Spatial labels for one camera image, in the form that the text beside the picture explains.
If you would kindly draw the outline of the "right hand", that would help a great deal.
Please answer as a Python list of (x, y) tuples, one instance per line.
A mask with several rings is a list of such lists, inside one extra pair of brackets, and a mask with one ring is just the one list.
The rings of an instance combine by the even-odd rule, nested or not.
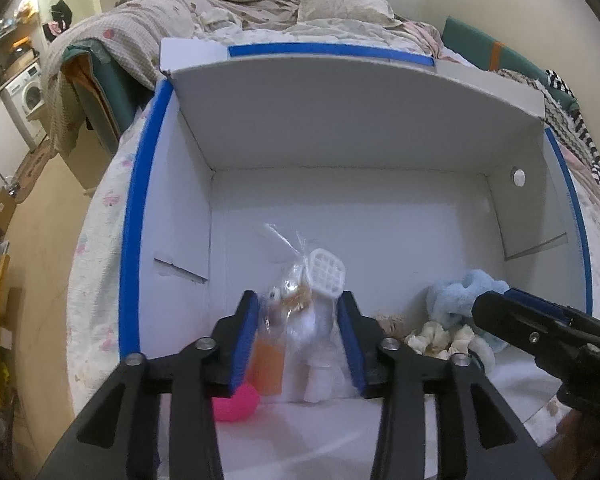
[(556, 426), (559, 442), (576, 448), (593, 445), (600, 432), (600, 423), (590, 415), (571, 410)]

